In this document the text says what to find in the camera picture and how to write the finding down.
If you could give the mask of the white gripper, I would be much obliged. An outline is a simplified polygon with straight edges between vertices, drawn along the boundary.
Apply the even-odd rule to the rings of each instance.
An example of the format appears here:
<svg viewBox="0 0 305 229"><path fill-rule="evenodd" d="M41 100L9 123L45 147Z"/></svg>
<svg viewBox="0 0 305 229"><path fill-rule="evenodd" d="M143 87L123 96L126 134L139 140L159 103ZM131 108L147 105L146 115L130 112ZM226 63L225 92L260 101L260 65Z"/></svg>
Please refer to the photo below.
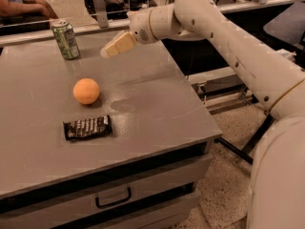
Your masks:
<svg viewBox="0 0 305 229"><path fill-rule="evenodd" d="M150 15L151 9L130 10L127 15L130 20L130 31L119 32L100 51L105 58L114 57L132 49L136 41L140 44L151 44L157 41L153 36Z"/></svg>

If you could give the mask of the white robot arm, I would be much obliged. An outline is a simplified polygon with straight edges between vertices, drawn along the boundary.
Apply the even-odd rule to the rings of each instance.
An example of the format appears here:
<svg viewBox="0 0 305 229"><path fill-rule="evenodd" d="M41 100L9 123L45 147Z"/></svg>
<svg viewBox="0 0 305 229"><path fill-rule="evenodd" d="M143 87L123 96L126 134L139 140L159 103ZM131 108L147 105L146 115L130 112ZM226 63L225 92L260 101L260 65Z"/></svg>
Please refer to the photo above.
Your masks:
<svg viewBox="0 0 305 229"><path fill-rule="evenodd" d="M305 72L227 19L213 0L174 0L128 17L129 31L103 56L165 38L205 38L221 54L274 118L255 148L247 229L305 229Z"/></svg>

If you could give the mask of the person's forearm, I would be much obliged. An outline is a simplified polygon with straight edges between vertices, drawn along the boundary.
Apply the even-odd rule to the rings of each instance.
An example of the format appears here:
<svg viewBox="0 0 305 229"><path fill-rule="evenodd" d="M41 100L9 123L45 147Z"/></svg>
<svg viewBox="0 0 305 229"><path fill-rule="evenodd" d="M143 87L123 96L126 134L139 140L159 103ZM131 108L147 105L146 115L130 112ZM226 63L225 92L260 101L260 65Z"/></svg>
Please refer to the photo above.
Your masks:
<svg viewBox="0 0 305 229"><path fill-rule="evenodd" d="M24 4L18 2L11 2L9 0L0 0L0 16L11 17L19 16L28 13L40 13L43 16L50 18L47 7L42 4Z"/></svg>

